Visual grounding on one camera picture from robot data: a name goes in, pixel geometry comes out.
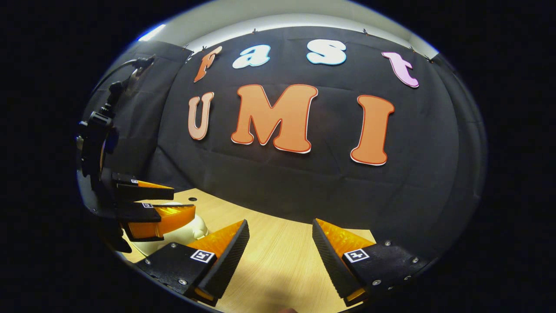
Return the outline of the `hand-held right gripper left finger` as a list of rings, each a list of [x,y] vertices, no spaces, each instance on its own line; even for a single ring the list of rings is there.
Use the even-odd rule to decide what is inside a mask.
[[[215,306],[250,238],[241,220],[190,244],[172,242],[137,262],[146,276],[191,300]]]

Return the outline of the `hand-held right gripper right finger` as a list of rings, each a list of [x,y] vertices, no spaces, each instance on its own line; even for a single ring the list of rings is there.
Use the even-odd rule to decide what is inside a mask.
[[[391,240],[374,242],[318,218],[312,221],[312,239],[346,306],[384,298],[430,267],[429,258]]]

